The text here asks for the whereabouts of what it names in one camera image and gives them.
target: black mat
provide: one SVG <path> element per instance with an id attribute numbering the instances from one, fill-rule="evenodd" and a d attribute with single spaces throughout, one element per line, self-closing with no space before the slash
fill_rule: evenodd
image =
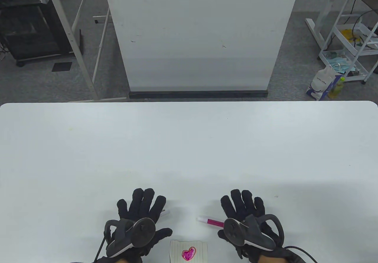
<path id="1" fill-rule="evenodd" d="M 51 72 L 59 71 L 70 71 L 72 62 L 57 62 L 54 64 L 53 70 Z"/>

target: gray carpet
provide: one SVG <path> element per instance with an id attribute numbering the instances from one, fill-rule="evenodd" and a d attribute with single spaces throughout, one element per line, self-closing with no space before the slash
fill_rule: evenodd
<path id="1" fill-rule="evenodd" d="M 62 0 L 67 17 L 73 21 L 81 0 Z M 305 24 L 305 18 L 316 19 L 322 9 L 322 0 L 296 0 L 285 36 L 278 54 L 266 99 L 216 99 L 251 101 L 306 101 L 305 90 L 315 73 L 324 68 L 316 58 L 320 51 Z M 336 0 L 326 21 L 323 35 L 327 35 L 344 0 Z M 100 43 L 102 24 L 95 24 L 92 16 L 103 15 L 107 10 L 106 0 L 88 0 L 79 27 L 85 42 L 84 59 L 92 73 Z M 367 8 L 357 2 L 356 11 Z M 337 49 L 338 42 L 332 45 Z M 364 61 L 372 66 L 378 57 Z M 72 61 L 68 72 L 51 72 L 55 62 Z M 106 43 L 96 78 L 96 88 L 101 98 L 126 97 L 128 85 L 122 57 L 112 24 L 109 24 Z M 30 63 L 23 68 L 15 66 L 8 54 L 0 62 L 0 105 L 8 102 L 66 102 L 91 99 L 80 68 L 75 59 L 60 58 L 51 61 Z M 346 83 L 338 100 L 370 100 L 378 104 L 378 75 L 373 74 L 366 85 L 360 82 Z"/>

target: white plastic bag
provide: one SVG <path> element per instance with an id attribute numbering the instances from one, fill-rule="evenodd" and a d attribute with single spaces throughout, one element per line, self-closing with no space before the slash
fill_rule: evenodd
<path id="1" fill-rule="evenodd" d="M 323 100 L 341 76 L 342 74 L 333 70 L 332 66 L 319 70 L 307 88 L 306 94 L 317 101 Z"/>

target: yellow bottle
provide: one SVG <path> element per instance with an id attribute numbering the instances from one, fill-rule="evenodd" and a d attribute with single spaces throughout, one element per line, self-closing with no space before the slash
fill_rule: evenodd
<path id="1" fill-rule="evenodd" d="M 328 97 L 334 99 L 341 92 L 341 89 L 344 87 L 345 78 L 341 77 L 336 85 L 329 91 Z"/>

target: cart wheel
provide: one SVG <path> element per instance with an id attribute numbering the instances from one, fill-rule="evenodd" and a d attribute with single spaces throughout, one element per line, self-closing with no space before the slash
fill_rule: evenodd
<path id="1" fill-rule="evenodd" d="M 16 66 L 18 66 L 18 67 L 24 67 L 25 63 L 23 61 L 17 61 L 16 62 Z"/>

